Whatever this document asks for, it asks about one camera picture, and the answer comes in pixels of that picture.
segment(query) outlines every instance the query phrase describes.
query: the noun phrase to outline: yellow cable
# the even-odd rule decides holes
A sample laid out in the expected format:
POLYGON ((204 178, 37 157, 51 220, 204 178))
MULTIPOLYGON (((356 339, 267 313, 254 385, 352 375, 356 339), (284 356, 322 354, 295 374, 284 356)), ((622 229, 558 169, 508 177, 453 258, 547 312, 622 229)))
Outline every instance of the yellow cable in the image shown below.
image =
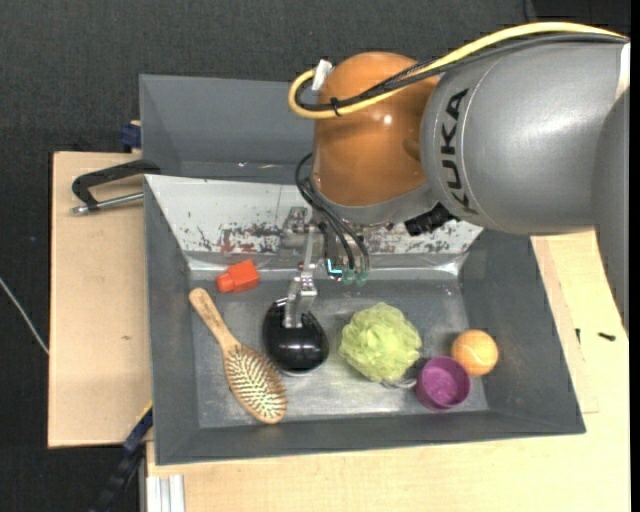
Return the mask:
MULTIPOLYGON (((609 30, 604 30, 596 27, 590 27, 588 25, 580 25, 578 23, 567 23, 567 22, 543 22, 543 23, 529 23, 527 25, 518 25, 516 27, 506 28, 504 30, 500 30, 498 32, 494 32, 493 34, 489 34, 487 36, 481 37, 476 41, 473 41, 469 44, 466 44, 457 50, 445 55, 444 57, 432 62, 428 66, 421 68, 419 71, 415 71, 414 73, 410 73, 407 77, 412 76, 417 72, 424 72, 433 70, 439 67, 442 67, 446 64, 451 64, 452 62, 456 62, 461 60, 469 55, 482 50, 488 46, 500 43, 502 41, 506 41, 508 39, 512 39, 515 37, 521 37, 531 34, 540 34, 544 32, 573 32, 573 33, 582 33, 582 34, 606 34, 619 36, 620 34, 616 34, 615 32, 610 32, 609 30)), ((291 87, 289 88, 289 107, 299 116, 305 117, 307 119, 331 119, 336 116, 336 112, 333 110, 324 110, 324 111, 315 111, 315 110, 307 110, 304 107, 301 107, 296 102, 296 93, 298 89, 310 78, 313 78, 316 74, 316 69, 310 69, 309 71, 304 72, 298 78, 296 78, 291 87)), ((393 96, 394 94, 400 92, 403 88, 396 89, 393 91, 386 92, 375 98, 370 98, 367 100, 362 100, 354 105, 349 105, 348 107, 341 107, 338 112, 340 115, 344 116, 347 114, 352 114, 363 108, 367 108, 370 105, 378 103, 380 101, 384 101, 385 99, 393 96)))

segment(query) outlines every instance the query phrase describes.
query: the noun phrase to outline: small orange object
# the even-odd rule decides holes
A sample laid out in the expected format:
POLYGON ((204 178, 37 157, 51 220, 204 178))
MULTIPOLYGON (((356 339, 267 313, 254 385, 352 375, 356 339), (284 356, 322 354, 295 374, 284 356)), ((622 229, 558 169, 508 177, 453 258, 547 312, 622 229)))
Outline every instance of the small orange object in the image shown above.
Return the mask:
POLYGON ((222 293, 244 292, 258 285, 260 276, 253 261, 246 260, 231 265, 224 274, 216 277, 216 286, 222 293))
POLYGON ((486 332, 470 329, 456 338, 451 357, 472 376, 486 375, 498 362, 498 346, 486 332))

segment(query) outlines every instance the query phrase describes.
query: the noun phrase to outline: orange ball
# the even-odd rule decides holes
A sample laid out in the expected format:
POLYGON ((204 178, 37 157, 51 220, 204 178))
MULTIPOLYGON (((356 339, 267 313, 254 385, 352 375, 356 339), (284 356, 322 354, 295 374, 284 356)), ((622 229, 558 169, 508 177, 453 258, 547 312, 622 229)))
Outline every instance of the orange ball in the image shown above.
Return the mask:
POLYGON ((498 346, 491 336, 478 329, 460 334, 451 347, 451 357, 472 376, 485 375, 498 362, 498 346))

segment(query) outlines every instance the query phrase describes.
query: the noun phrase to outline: bath sponge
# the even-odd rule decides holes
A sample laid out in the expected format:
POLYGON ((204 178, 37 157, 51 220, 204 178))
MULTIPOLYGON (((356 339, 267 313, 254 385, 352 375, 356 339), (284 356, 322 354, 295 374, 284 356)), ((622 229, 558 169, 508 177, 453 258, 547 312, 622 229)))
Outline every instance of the bath sponge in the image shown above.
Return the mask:
POLYGON ((422 340, 402 311, 385 303, 358 311, 342 330, 338 353, 374 382, 394 382, 420 357, 422 340))

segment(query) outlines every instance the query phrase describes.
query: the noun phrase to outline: metal rod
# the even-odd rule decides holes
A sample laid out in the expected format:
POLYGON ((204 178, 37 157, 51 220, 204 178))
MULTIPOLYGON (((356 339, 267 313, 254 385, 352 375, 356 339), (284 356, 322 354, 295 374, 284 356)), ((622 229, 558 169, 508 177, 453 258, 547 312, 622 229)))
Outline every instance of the metal rod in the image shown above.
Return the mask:
POLYGON ((137 201, 138 199, 142 199, 144 197, 143 192, 138 192, 136 194, 129 194, 122 197, 115 197, 113 199, 106 199, 105 201, 100 201, 93 205, 92 208, 89 208, 87 205, 76 206, 71 208, 71 213, 74 214, 84 214, 89 213, 94 209, 102 210, 103 208, 109 208, 111 206, 117 206, 119 204, 128 203, 130 201, 137 201))

